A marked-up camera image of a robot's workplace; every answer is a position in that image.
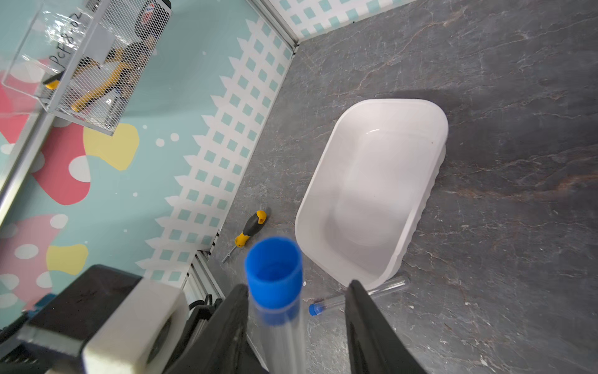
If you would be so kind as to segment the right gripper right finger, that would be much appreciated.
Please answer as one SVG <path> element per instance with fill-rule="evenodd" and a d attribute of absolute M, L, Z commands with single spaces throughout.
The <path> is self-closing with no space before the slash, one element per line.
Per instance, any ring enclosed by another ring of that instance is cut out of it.
<path fill-rule="evenodd" d="M 357 280 L 348 290 L 366 291 Z M 345 292 L 345 321 L 352 373 L 424 373 L 372 299 L 353 302 Z"/>

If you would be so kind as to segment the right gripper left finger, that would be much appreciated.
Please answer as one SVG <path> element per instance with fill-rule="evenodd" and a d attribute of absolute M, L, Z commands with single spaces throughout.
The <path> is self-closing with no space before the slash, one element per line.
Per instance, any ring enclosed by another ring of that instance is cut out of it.
<path fill-rule="evenodd" d="M 255 355 L 247 342 L 249 289 L 236 285 L 213 305 L 199 300 L 187 306 L 185 329 L 166 373 L 253 373 Z"/>

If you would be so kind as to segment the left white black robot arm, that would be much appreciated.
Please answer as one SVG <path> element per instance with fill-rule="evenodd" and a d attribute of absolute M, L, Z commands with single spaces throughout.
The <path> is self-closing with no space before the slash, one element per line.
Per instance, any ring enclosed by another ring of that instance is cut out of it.
<path fill-rule="evenodd" d="M 43 363 L 27 350 L 18 339 L 18 334 L 24 324 L 55 297 L 55 294 L 46 294 L 34 304 L 34 307 L 22 312 L 13 323 L 1 329 L 1 373 L 43 373 L 46 369 L 50 369 L 49 364 Z M 164 373 L 183 355 L 201 322 L 208 321 L 221 303 L 221 299 L 215 302 L 213 296 L 208 295 L 204 300 L 196 300 L 189 305 L 190 317 L 165 366 Z"/>

